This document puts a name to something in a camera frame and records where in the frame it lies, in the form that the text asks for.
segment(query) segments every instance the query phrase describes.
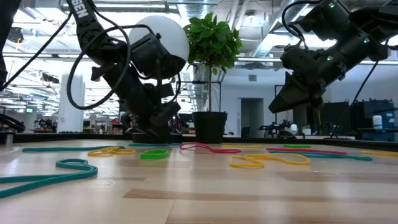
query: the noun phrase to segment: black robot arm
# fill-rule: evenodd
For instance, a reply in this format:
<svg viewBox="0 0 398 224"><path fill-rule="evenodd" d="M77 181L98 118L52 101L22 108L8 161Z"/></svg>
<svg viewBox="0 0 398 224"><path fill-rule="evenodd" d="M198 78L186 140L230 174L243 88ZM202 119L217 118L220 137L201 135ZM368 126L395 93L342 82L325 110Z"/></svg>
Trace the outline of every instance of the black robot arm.
<svg viewBox="0 0 398 224"><path fill-rule="evenodd" d="M173 93L170 84L161 85L161 79L170 78L170 74L175 75L179 70L173 69L174 62L159 41L161 36L146 27L150 32L141 40L129 45L128 38L126 43L106 34L110 29L104 30L98 22L95 14L101 15L92 0L67 0L67 3L76 20L76 33L83 50L81 56L87 54L100 65L100 68L93 67L91 79L97 80L103 77L106 80L131 112L134 126L167 141L170 134L167 122L178 112L180 106L174 101L161 103L161 98L169 96L170 90ZM72 67L69 85L72 83L75 65ZM138 71L146 77L157 79L158 85L143 85L139 79L142 76ZM76 105L70 93L68 97L73 106L81 110L86 109Z"/></svg>
<svg viewBox="0 0 398 224"><path fill-rule="evenodd" d="M273 113L303 104L318 108L325 88L344 79L346 72L361 61L386 59L389 46L381 42L398 34L398 6L390 3L350 12L337 0L324 0L296 24L321 40L337 42L326 50L285 47L281 60L293 72L285 73L285 85L269 106Z"/></svg>

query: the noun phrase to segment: door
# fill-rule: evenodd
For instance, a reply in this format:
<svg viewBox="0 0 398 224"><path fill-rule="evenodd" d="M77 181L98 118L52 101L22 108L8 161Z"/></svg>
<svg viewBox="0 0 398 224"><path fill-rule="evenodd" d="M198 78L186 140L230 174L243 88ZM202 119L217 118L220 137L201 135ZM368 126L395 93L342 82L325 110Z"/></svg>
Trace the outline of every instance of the door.
<svg viewBox="0 0 398 224"><path fill-rule="evenodd" d="M259 127L264 124L264 99L242 98L239 131L242 138L262 138Z"/></svg>

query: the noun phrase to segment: white container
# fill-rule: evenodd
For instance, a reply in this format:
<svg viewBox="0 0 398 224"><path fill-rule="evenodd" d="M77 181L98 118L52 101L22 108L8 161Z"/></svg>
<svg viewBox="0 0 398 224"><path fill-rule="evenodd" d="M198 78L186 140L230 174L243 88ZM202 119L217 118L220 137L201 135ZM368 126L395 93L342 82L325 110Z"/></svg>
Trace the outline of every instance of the white container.
<svg viewBox="0 0 398 224"><path fill-rule="evenodd" d="M311 128L303 128L302 131L305 135L311 135Z"/></svg>
<svg viewBox="0 0 398 224"><path fill-rule="evenodd" d="M291 131L293 134L297 134L297 130L298 130L298 128L297 128L297 125L296 125L296 124L290 125L290 131Z"/></svg>
<svg viewBox="0 0 398 224"><path fill-rule="evenodd" d="M383 120L381 115L373 116L373 128L374 129L382 129L383 128Z"/></svg>

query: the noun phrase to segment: white ball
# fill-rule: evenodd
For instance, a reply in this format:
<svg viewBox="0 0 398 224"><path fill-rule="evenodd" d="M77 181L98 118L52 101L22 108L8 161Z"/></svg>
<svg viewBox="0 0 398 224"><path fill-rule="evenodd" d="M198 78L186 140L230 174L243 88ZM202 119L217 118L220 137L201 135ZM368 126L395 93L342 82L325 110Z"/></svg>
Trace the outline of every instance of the white ball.
<svg viewBox="0 0 398 224"><path fill-rule="evenodd" d="M188 60L188 37L182 27L174 20L165 16L148 16L138 21L137 24L147 25L155 34L159 33L162 36L160 43L171 55L177 56L184 61ZM130 43L133 44L148 33L149 31L146 28L131 29L129 34Z"/></svg>

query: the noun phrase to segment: white column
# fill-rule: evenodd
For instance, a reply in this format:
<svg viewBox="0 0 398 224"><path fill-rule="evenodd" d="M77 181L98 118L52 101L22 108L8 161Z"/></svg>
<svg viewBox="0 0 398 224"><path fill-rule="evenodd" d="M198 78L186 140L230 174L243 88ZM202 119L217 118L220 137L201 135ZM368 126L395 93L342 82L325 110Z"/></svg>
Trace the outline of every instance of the white column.
<svg viewBox="0 0 398 224"><path fill-rule="evenodd" d="M31 129L35 129L35 120L37 120L37 107L26 107L26 113L25 113L25 131L24 133L33 133Z"/></svg>
<svg viewBox="0 0 398 224"><path fill-rule="evenodd" d="M68 74L63 74L61 79L61 91L60 91L60 108L58 113L58 128L57 132L62 131L83 131L83 117L84 111L74 108L68 100L67 96L67 81ZM76 73L73 77L72 86L72 97L77 105L83 106L85 104L85 82L83 74Z"/></svg>

